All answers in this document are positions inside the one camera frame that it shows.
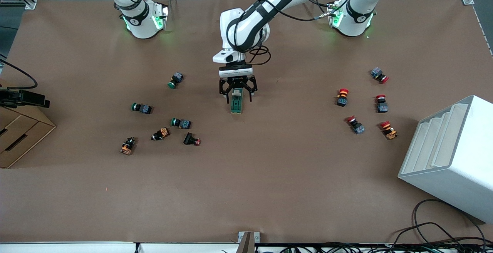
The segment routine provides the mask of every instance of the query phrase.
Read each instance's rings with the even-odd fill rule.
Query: table surface
[[[57,128],[0,171],[0,241],[389,242],[431,196],[397,178],[417,122],[475,94],[493,101],[493,60],[461,0],[382,0],[372,26],[344,37],[326,21],[279,16],[255,67],[258,92],[232,115],[218,93],[220,13],[253,0],[180,0],[174,30],[138,40],[112,2],[40,1],[25,12],[9,61],[39,81]],[[318,8],[288,10],[313,17]],[[369,71],[380,67],[380,85]],[[174,72],[185,75],[167,88]],[[4,69],[3,77],[29,83]],[[334,104],[347,88],[347,107]],[[377,114],[386,94],[390,111]],[[149,116],[133,102],[154,107]],[[366,127],[351,132],[357,116]],[[181,142],[189,119],[203,142]],[[389,120],[399,137],[377,127]],[[169,127],[164,141],[152,133]],[[132,156],[119,153],[138,137]],[[478,236],[451,208],[418,213],[454,236]],[[493,226],[483,225],[492,238]],[[425,228],[430,240],[446,236]],[[414,232],[401,242],[420,242]]]

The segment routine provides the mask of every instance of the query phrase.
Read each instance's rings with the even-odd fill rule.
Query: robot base
[[[127,30],[138,39],[149,39],[155,36],[160,30],[166,30],[166,22],[169,15],[168,6],[153,2],[152,0],[144,0],[144,2],[148,5],[149,12],[143,18],[140,25],[135,25],[139,23],[137,20],[131,18],[127,21],[123,17],[123,21],[127,25]]]
[[[340,6],[345,0],[334,2],[336,7]],[[369,18],[363,20],[362,23],[356,23],[354,18],[347,14],[345,5],[335,12],[335,17],[329,16],[329,24],[331,27],[336,28],[340,33],[348,37],[357,37],[361,35],[366,28],[370,26],[370,21],[373,18],[373,14]]]

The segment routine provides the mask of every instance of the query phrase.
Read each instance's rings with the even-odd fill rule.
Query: white robot link
[[[123,14],[127,30],[138,39],[149,39],[166,26],[168,6],[152,0],[113,0]]]
[[[226,97],[228,103],[229,92],[234,88],[245,88],[250,93],[250,101],[257,91],[253,67],[245,61],[245,53],[260,46],[269,38],[269,21],[278,14],[279,10],[283,11],[307,1],[257,0],[245,11],[235,8],[221,13],[222,50],[213,57],[213,61],[225,64],[219,68],[220,94]],[[378,0],[341,0],[331,5],[333,9],[329,8],[326,13],[306,21],[329,16],[333,27],[342,34],[355,37],[362,34],[369,26],[368,22],[372,18],[377,2]],[[253,87],[248,86],[248,81],[253,83]],[[229,84],[226,90],[223,89],[225,83]]]

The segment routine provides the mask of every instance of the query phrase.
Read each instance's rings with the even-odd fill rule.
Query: brown box
[[[10,168],[54,128],[37,107],[0,107],[0,168]]]

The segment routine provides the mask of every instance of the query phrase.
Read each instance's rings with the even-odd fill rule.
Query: black device
[[[18,106],[36,106],[50,107],[50,101],[46,100],[44,95],[27,91],[27,90],[0,90],[0,106],[11,107]]]

